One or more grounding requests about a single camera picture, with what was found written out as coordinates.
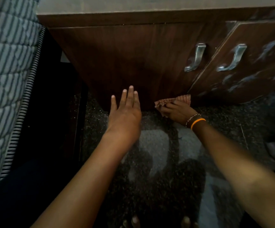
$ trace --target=granite floor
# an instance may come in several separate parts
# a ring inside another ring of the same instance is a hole
[[[275,169],[265,147],[275,139],[275,92],[242,105],[196,110]],[[155,110],[142,114],[140,139],[122,160],[100,211],[108,227],[119,228],[135,214],[142,228],[180,227],[184,215],[200,228],[238,227],[243,209],[195,134]],[[89,94],[82,161],[99,143],[107,119]]]

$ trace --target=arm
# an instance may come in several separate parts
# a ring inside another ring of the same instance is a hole
[[[160,110],[182,125],[197,114],[179,101]],[[198,118],[194,117],[189,126]],[[275,228],[275,173],[256,162],[247,150],[206,121],[197,122],[193,131],[230,182],[244,209],[263,227]]]
[[[140,136],[138,93],[124,90],[117,109],[111,98],[108,129],[79,172],[33,224],[41,227],[92,227],[117,166]]]

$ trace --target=cabinet handle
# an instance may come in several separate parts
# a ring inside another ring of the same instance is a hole
[[[237,45],[235,47],[235,54],[234,54],[234,58],[233,58],[232,63],[228,67],[219,66],[217,68],[217,72],[219,72],[219,71],[226,71],[226,70],[232,70],[232,69],[236,68],[236,66],[240,62],[241,57],[242,57],[244,51],[246,50],[246,48],[247,48],[246,44],[239,44],[239,45]]]
[[[200,62],[202,60],[205,48],[206,48],[205,43],[199,43],[196,45],[195,61],[192,65],[184,68],[185,72],[189,72],[189,71],[192,71],[192,70],[195,70],[196,68],[198,68],[198,66],[200,65]]]

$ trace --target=rubber band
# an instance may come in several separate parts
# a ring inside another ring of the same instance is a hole
[[[199,121],[206,121],[204,118],[200,118],[200,119],[197,119],[193,122],[193,124],[191,125],[190,129],[193,130],[193,125],[196,124],[197,122]]]

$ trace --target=wooden cabinet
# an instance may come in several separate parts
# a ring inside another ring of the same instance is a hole
[[[237,45],[246,50],[232,70]],[[239,22],[189,90],[199,105],[244,103],[275,89],[275,21]]]
[[[187,92],[236,104],[275,89],[275,0],[41,0],[38,17],[106,111],[129,85],[142,110]]]
[[[104,110],[134,85],[142,109],[154,101],[187,93],[234,23],[178,23],[51,29],[71,63]],[[196,45],[205,43],[197,69]]]

